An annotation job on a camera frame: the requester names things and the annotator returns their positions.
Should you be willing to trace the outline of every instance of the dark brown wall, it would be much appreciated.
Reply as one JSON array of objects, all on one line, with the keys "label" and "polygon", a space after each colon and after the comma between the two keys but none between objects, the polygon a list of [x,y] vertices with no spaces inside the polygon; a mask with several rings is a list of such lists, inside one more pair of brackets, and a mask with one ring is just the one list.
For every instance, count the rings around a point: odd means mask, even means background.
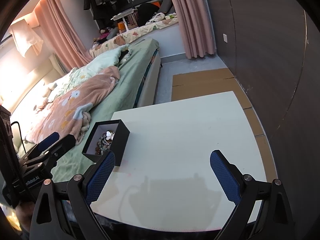
[{"label": "dark brown wall", "polygon": [[320,213],[320,203],[310,201],[318,198],[319,183],[305,182],[305,177],[320,178],[320,34],[296,0],[208,4],[217,53],[243,86],[266,131],[301,239]]}]

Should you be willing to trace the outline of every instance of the gray floor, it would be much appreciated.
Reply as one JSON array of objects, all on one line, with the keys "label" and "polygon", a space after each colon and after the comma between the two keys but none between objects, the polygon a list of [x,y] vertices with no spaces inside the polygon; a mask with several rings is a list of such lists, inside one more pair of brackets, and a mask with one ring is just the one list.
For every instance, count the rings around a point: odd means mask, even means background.
[{"label": "gray floor", "polygon": [[225,67],[227,66],[218,56],[183,59],[162,64],[162,68],[160,68],[158,90],[156,93],[156,104],[171,101],[173,75]]}]

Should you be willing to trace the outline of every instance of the green bed sheet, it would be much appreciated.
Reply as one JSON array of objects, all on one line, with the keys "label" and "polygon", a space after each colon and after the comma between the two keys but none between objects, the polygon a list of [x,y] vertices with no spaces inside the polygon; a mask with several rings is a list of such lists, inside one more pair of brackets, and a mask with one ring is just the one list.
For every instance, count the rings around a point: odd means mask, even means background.
[{"label": "green bed sheet", "polygon": [[57,166],[52,169],[54,182],[70,180],[75,174],[83,174],[93,164],[82,154],[93,125],[96,122],[110,120],[114,112],[133,108],[143,75],[158,48],[159,43],[153,39],[142,40],[129,47],[132,54],[125,63],[119,66],[121,78],[118,84],[107,98],[90,111],[91,125],[82,143],[60,158]]}]

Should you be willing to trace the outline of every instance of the tabletop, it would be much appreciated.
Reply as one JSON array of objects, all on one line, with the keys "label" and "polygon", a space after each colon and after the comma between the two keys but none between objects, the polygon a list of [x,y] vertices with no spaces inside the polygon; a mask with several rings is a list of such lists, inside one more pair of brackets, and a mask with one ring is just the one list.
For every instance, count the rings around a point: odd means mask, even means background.
[{"label": "tabletop", "polygon": [[[120,167],[92,210],[133,226],[168,232],[221,229],[235,204],[210,167],[219,149],[266,181],[260,152],[232,91],[114,113],[130,130]],[[256,202],[249,222],[260,207]]]}]

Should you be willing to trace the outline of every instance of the metal bolt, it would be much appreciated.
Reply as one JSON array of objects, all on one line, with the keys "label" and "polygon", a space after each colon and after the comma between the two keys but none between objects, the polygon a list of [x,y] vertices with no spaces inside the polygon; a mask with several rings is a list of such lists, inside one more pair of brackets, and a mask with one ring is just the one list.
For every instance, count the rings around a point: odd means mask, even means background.
[{"label": "metal bolt", "polygon": [[45,184],[45,185],[49,185],[51,183],[51,179],[46,179],[44,182],[43,182],[43,184]]},{"label": "metal bolt", "polygon": [[246,181],[252,180],[252,176],[249,175],[249,174],[245,174],[243,177],[244,177],[244,179],[245,179]]},{"label": "metal bolt", "polygon": [[74,175],[73,179],[75,181],[81,180],[82,179],[82,175],[81,174]]},{"label": "metal bolt", "polygon": [[275,184],[279,186],[279,185],[282,184],[282,182],[281,182],[281,180],[279,180],[279,179],[275,179]]}]

